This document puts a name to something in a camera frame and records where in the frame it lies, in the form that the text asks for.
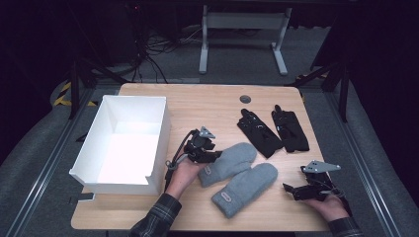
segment plaid sleeve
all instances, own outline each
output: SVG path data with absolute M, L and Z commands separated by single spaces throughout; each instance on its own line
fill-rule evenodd
M 132 226 L 128 237 L 166 236 L 181 208 L 175 198 L 163 194 L 147 215 Z
M 354 218 L 347 217 L 329 222 L 329 228 L 333 237 L 361 237 L 364 236 Z

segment hand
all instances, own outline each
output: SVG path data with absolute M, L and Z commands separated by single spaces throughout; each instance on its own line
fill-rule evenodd
M 179 199 L 184 190 L 194 181 L 198 173 L 207 163 L 194 163 L 189 158 L 185 158 L 178 164 L 178 168 L 173 172 L 172 180 L 167 187 L 166 194 Z
M 349 217 L 342 201 L 334 195 L 327 196 L 324 201 L 306 199 L 302 202 L 317 210 L 327 222 Z

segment mitten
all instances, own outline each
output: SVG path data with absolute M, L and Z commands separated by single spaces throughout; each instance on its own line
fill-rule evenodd
M 275 105 L 272 119 L 287 152 L 307 151 L 308 141 L 294 112 L 285 112 Z
M 253 112 L 243 109 L 241 114 L 243 118 L 239 120 L 238 127 L 266 158 L 284 147 L 283 142 Z
M 249 143 L 241 142 L 223 150 L 214 163 L 209 163 L 198 173 L 201 186 L 206 188 L 250 169 L 255 158 L 256 149 Z
M 278 170 L 269 163 L 255 166 L 236 176 L 212 198 L 227 218 L 259 197 L 278 178 Z

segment table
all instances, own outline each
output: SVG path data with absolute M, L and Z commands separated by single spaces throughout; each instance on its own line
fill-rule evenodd
M 310 207 L 293 200 L 283 183 L 299 187 L 307 182 L 301 165 L 311 160 L 323 161 L 320 148 L 298 89 L 292 87 L 124 84 L 123 96 L 165 96 L 172 128 L 167 159 L 176 153 L 185 135 L 204 125 L 215 136 L 215 150 L 222 150 L 248 139 L 238 128 L 241 109 L 254 112 L 271 129 L 271 110 L 275 104 L 294 111 L 308 139 L 310 150 L 287 154 L 285 149 L 266 159 L 258 153 L 252 166 L 268 162 L 277 167 L 279 177 L 259 198 L 227 219 L 210 198 L 227 181 L 203 189 L 196 179 L 184 192 L 183 206 L 171 230 L 190 231 L 324 231 L 326 222 Z M 247 95 L 249 104 L 239 98 Z M 93 200 L 79 201 L 71 225 L 76 229 L 130 229 L 145 216 L 158 197 L 96 195 Z

